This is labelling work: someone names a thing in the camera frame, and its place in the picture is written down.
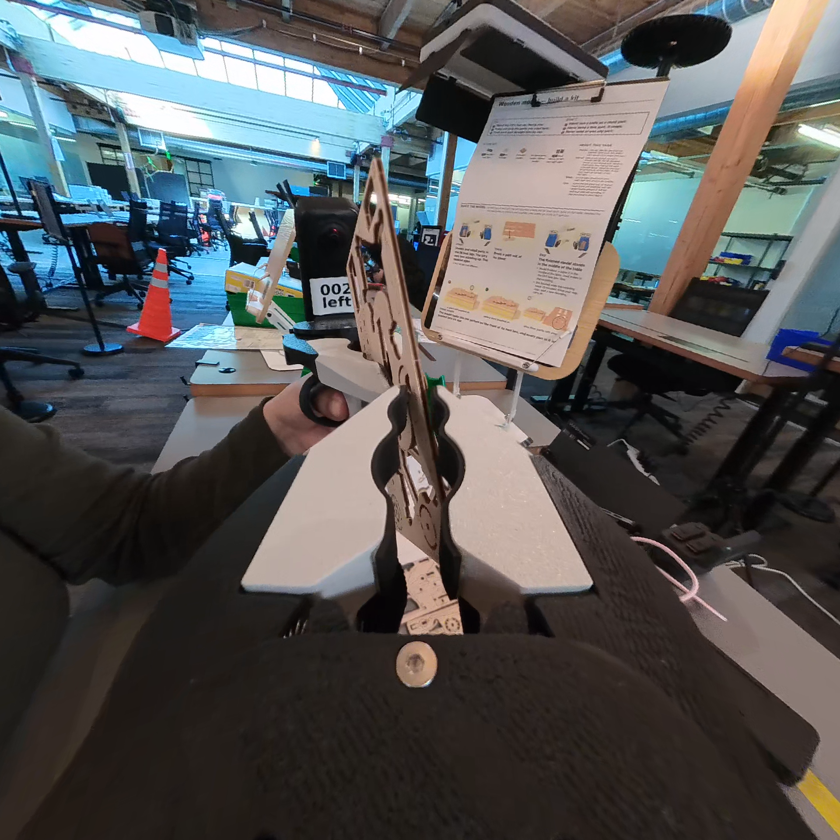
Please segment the person's left hand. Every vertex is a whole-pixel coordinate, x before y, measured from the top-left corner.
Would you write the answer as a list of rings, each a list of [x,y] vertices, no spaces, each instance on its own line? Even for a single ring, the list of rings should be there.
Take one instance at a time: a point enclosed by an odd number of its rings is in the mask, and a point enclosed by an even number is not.
[[[300,407],[300,392],[311,375],[289,384],[263,405],[263,415],[278,445],[289,457],[303,455],[331,434],[333,428],[315,423]],[[339,424],[350,417],[344,394],[325,387],[314,398],[313,412]]]

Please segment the row of black office chairs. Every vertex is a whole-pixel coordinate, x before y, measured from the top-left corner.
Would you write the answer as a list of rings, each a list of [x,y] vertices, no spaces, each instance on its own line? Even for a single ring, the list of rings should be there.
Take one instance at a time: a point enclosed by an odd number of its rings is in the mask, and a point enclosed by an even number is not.
[[[93,262],[111,281],[96,293],[94,301],[103,306],[105,297],[120,287],[141,310],[159,249],[164,251],[170,272],[191,286],[195,276],[186,259],[199,251],[200,237],[210,231],[207,224],[191,226],[185,204],[160,203],[156,219],[146,201],[129,196],[128,204],[126,222],[96,222],[88,228]]]

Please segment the black clamp device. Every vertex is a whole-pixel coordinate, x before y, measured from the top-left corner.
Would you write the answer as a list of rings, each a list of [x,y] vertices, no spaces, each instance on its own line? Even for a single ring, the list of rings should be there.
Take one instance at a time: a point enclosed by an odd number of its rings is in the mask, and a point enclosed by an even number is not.
[[[672,525],[660,536],[665,545],[699,574],[756,553],[762,540],[762,534],[754,530],[722,538],[700,522]]]

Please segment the overhead white panel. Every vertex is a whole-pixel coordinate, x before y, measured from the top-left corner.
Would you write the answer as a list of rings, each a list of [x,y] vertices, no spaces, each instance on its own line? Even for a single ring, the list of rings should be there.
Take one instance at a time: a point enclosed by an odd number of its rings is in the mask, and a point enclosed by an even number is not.
[[[604,81],[609,69],[512,1],[470,1],[431,28],[401,90],[454,81],[481,98]]]

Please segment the black floor stand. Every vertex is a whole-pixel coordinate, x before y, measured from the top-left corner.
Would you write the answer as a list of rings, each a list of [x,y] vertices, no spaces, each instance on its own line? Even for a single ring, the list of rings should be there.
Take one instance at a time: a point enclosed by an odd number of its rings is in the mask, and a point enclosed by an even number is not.
[[[82,348],[82,352],[92,356],[111,356],[123,353],[123,346],[119,343],[108,343],[103,337],[93,311],[83,272],[77,262],[70,235],[63,224],[60,211],[53,197],[51,186],[35,179],[27,180],[28,190],[38,213],[39,220],[45,232],[65,248],[70,265],[80,291],[80,296],[87,312],[87,318],[94,333],[95,342]]]

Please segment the black flat pad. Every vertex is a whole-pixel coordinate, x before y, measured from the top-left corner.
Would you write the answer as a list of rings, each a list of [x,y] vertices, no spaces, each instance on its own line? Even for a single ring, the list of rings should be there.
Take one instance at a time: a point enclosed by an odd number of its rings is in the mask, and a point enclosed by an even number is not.
[[[820,744],[817,730],[719,647],[713,646],[723,684],[777,780],[797,786]]]

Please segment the skylight windows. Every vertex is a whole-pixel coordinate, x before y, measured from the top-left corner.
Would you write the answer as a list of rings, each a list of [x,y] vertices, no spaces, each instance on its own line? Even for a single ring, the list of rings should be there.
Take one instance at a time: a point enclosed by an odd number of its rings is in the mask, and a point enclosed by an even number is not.
[[[97,9],[80,16],[42,9],[33,9],[33,14],[54,39],[62,37],[79,49],[336,109],[373,112],[389,91],[386,84],[367,77],[220,38],[199,38],[199,57],[185,48],[165,49],[161,36],[143,33],[140,22],[127,15]]]

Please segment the orange traffic cone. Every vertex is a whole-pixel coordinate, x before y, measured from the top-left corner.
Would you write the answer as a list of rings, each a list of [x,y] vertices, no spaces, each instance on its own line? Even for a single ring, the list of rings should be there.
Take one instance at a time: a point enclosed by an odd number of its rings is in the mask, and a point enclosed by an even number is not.
[[[169,343],[182,331],[172,323],[172,301],[169,288],[169,265],[164,248],[159,248],[152,278],[143,302],[140,320],[127,327],[127,332],[146,339]]]

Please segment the plain wooden post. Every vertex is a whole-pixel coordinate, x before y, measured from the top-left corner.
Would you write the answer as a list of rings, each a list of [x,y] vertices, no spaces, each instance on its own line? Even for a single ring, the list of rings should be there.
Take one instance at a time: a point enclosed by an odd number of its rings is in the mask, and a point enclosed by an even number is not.
[[[709,258],[820,24],[827,1],[777,1],[648,306],[667,315]]]

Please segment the dark screen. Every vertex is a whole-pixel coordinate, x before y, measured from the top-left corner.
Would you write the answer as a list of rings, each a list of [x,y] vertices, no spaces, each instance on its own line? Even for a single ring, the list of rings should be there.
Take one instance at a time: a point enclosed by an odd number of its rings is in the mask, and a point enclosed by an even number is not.
[[[769,294],[768,290],[725,286],[693,278],[669,316],[697,327],[741,337]]]

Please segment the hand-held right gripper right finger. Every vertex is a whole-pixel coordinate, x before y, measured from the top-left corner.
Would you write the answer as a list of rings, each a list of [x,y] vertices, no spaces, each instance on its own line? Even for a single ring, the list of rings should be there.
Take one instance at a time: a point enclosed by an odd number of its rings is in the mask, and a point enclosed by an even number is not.
[[[438,387],[434,438],[445,492],[438,567],[464,634],[506,603],[592,589],[535,458],[493,405]]]

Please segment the yellow green cardboard box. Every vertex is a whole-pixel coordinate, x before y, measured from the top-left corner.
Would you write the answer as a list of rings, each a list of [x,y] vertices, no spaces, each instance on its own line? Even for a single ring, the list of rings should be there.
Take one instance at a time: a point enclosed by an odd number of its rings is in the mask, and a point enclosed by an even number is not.
[[[263,320],[258,321],[261,300],[257,300],[255,306],[249,308],[249,295],[254,291],[262,293],[266,284],[266,266],[240,263],[227,269],[224,279],[227,310],[231,313],[235,326],[288,332],[293,324],[305,320],[301,282],[284,269],[275,288],[273,303]]]

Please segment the thin wooden board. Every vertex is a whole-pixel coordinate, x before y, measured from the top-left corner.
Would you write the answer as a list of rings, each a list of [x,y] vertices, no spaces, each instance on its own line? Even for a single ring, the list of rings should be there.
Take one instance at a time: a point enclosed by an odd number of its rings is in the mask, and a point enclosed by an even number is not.
[[[288,315],[275,306],[274,296],[295,241],[295,210],[291,208],[283,215],[264,275],[248,291],[246,311],[255,317],[257,324],[268,320],[276,329],[290,329],[293,325]]]

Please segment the person's left forearm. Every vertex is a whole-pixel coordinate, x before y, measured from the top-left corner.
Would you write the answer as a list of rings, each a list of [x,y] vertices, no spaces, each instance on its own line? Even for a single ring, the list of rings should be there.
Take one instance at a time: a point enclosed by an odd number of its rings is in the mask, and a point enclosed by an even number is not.
[[[112,585],[178,571],[289,460],[265,399],[218,444],[151,474],[90,455],[2,408],[2,581],[43,564]]]

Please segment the large wooden parts sheet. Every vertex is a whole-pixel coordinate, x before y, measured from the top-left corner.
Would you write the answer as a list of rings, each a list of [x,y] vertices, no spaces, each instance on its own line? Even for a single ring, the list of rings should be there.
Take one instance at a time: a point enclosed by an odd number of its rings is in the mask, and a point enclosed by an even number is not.
[[[371,163],[346,268],[362,354],[381,366],[388,385],[407,393],[406,425],[397,443],[399,467],[387,486],[395,525],[404,538],[438,561],[445,490],[436,469],[427,379],[379,158]]]

